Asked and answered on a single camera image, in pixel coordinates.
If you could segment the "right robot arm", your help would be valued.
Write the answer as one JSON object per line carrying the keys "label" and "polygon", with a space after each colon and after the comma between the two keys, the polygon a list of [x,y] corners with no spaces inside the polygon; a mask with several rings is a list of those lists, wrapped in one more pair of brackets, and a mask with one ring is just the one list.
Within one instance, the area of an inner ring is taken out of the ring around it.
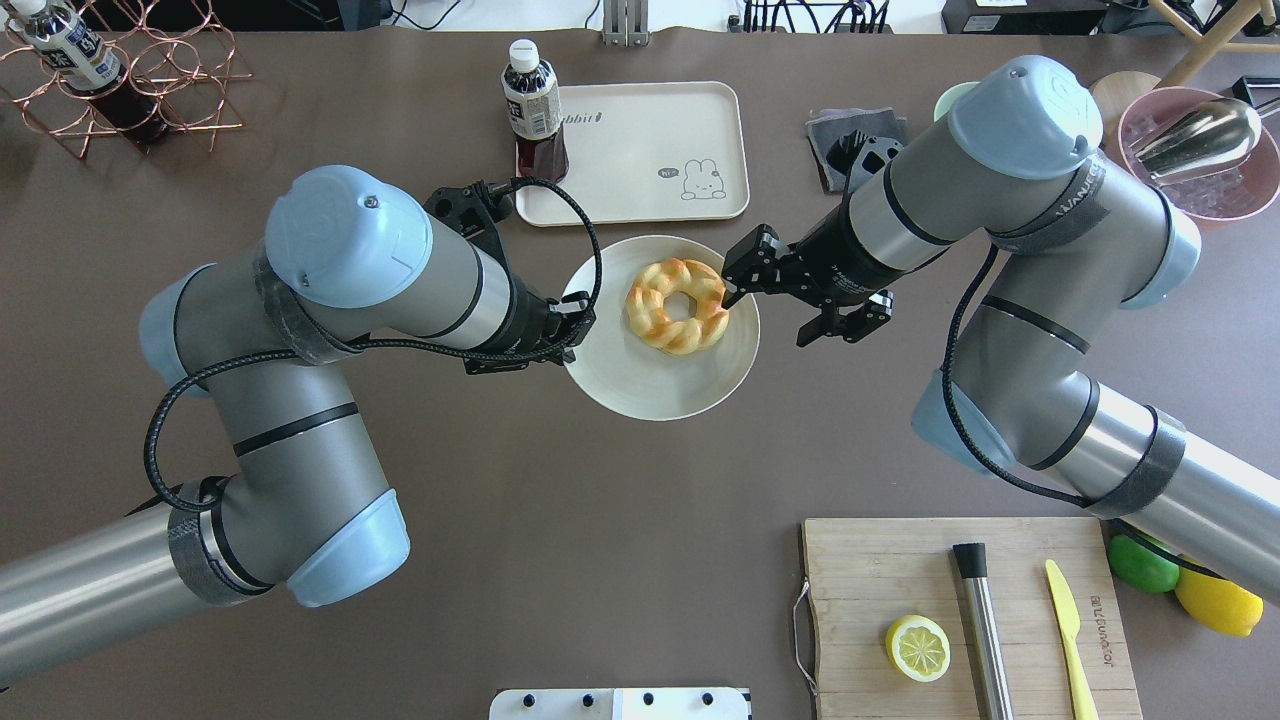
{"label": "right robot arm", "polygon": [[786,293],[819,310],[799,345],[856,341],[892,282],[987,232],[1007,261],[948,345],[916,432],[979,469],[1044,471],[1057,498],[1276,602],[1277,479],[1079,368],[1114,311],[1162,300],[1201,250],[1189,218],[1100,151],[1102,131],[1066,67],[1014,58],[803,240],[759,225],[736,243],[724,305]]}

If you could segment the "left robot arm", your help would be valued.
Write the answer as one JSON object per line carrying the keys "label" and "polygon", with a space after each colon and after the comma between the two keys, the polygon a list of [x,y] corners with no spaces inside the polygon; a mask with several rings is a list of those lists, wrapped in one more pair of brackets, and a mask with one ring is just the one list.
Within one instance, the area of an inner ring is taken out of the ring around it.
{"label": "left robot arm", "polygon": [[570,363],[600,290],[545,299],[508,268],[495,224],[527,186],[422,204],[319,167],[259,245],[157,295],[140,320],[172,386],[143,439],[155,496],[3,569],[3,684],[274,585],[317,607],[390,575],[410,538],[340,363],[370,348],[470,373]]}

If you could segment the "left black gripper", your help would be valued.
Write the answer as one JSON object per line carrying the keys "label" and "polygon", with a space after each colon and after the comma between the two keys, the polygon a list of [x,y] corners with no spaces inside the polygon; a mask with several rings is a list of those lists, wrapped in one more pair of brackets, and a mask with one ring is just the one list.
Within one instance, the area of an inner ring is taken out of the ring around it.
{"label": "left black gripper", "polygon": [[595,320],[593,296],[568,293],[559,301],[544,299],[517,277],[511,281],[511,288],[512,305],[495,337],[474,350],[495,359],[466,359],[466,373],[513,372],[541,361],[573,363],[576,346]]}

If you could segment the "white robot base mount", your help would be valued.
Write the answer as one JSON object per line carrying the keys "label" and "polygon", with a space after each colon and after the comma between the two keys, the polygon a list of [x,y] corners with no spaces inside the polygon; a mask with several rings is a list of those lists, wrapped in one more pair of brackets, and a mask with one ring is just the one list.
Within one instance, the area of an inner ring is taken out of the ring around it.
{"label": "white robot base mount", "polygon": [[748,689],[732,687],[620,687],[507,689],[489,719],[750,719]]}

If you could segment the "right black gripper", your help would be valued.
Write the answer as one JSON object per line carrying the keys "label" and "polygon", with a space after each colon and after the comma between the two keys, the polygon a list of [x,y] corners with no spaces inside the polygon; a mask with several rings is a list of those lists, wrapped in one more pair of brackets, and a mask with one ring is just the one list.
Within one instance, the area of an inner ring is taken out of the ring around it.
{"label": "right black gripper", "polygon": [[786,293],[817,307],[819,315],[797,329],[797,347],[846,331],[877,331],[893,314],[884,287],[896,272],[877,261],[856,237],[841,205],[805,237],[787,246],[771,225],[756,225],[726,255],[721,269],[723,307],[749,293]]}

